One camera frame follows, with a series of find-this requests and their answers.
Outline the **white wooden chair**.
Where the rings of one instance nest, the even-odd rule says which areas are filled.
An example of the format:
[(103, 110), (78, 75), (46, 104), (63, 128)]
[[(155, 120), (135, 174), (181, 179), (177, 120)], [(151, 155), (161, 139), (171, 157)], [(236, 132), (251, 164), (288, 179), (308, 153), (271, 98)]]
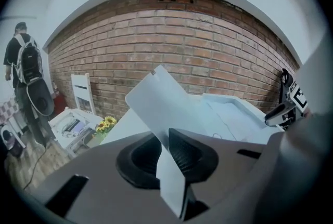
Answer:
[(77, 108), (81, 110), (79, 99), (82, 99), (89, 103), (90, 112), (96, 115), (96, 109), (93, 102), (89, 74), (88, 73), (85, 73), (84, 75), (71, 74), (71, 83)]

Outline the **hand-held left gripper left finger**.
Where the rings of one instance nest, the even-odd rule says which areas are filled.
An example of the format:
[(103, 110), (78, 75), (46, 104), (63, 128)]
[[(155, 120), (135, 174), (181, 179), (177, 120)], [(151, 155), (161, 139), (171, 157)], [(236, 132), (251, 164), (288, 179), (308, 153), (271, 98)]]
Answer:
[(175, 221), (156, 177), (161, 143), (142, 133), (91, 148), (43, 183), (43, 203), (69, 221)]

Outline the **white device on side table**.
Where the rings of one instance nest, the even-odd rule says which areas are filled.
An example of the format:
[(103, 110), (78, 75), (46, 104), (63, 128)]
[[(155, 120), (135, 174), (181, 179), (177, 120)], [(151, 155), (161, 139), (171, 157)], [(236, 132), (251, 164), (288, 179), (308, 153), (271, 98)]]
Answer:
[(67, 115), (58, 123), (58, 130), (62, 133), (65, 131), (72, 131), (79, 122), (80, 120), (72, 115)]

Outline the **red gas cylinder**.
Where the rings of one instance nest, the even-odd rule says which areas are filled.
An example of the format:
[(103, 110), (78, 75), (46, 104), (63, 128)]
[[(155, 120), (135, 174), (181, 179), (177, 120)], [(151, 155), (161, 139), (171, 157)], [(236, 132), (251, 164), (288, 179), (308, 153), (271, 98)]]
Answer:
[(52, 82), (54, 91), (54, 104), (55, 104), (55, 114), (58, 115), (65, 110), (67, 106), (64, 95), (59, 91), (55, 82)]

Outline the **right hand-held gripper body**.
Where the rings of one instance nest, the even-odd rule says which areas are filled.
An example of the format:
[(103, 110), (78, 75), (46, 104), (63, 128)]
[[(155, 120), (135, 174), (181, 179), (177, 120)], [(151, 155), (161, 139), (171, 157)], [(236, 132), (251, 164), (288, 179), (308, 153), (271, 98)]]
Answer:
[(297, 120), (306, 117), (308, 102), (299, 85), (286, 69), (282, 69), (280, 76), (279, 102), (284, 106), (282, 122), (279, 124), (284, 130)]

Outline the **white square table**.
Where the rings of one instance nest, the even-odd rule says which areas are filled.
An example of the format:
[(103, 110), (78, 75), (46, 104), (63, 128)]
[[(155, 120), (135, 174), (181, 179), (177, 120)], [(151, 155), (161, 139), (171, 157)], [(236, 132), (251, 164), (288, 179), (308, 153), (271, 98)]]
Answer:
[(167, 150), (171, 149), (172, 133), (179, 132), (217, 150), (248, 149), (262, 151), (270, 143), (278, 144), (283, 129), (267, 126), (264, 113), (249, 102), (235, 96), (189, 95), (194, 116), (177, 112), (172, 120), (166, 109), (148, 110), (144, 122), (133, 109), (129, 109), (102, 141), (103, 144), (133, 139), (138, 134), (153, 134)]

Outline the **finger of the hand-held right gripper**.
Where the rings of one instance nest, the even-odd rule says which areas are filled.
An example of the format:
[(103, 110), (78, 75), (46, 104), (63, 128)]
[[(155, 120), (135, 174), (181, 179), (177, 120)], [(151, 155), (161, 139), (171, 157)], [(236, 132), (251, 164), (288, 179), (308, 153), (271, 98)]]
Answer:
[(295, 107), (296, 105), (290, 102), (280, 103), (265, 116), (266, 125), (291, 125), (296, 119)]

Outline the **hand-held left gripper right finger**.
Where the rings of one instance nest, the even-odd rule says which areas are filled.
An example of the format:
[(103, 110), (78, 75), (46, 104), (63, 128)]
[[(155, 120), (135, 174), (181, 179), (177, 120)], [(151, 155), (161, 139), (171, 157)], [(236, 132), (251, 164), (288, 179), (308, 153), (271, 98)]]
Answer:
[(260, 159), (264, 144), (216, 139), (169, 129), (168, 206), (181, 220), (207, 211), (236, 187)]

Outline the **yellow sunflowers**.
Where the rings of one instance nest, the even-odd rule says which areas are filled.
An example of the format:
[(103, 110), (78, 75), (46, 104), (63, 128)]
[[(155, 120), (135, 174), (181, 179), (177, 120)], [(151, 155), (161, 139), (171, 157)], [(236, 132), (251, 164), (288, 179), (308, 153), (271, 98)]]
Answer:
[(117, 124), (117, 119), (112, 116), (106, 116), (99, 124), (96, 126), (95, 135), (107, 135)]

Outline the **checkered cloth table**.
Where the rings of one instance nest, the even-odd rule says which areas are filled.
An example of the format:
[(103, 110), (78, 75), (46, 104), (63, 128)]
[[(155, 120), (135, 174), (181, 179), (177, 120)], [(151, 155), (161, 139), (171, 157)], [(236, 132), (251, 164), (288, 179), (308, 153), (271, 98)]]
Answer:
[(0, 103), (0, 125), (4, 125), (9, 132), (13, 133), (15, 139), (23, 149), (26, 148), (26, 145), (21, 140), (21, 136), (23, 136), (23, 130), (27, 124), (14, 97), (11, 97), (7, 102)]

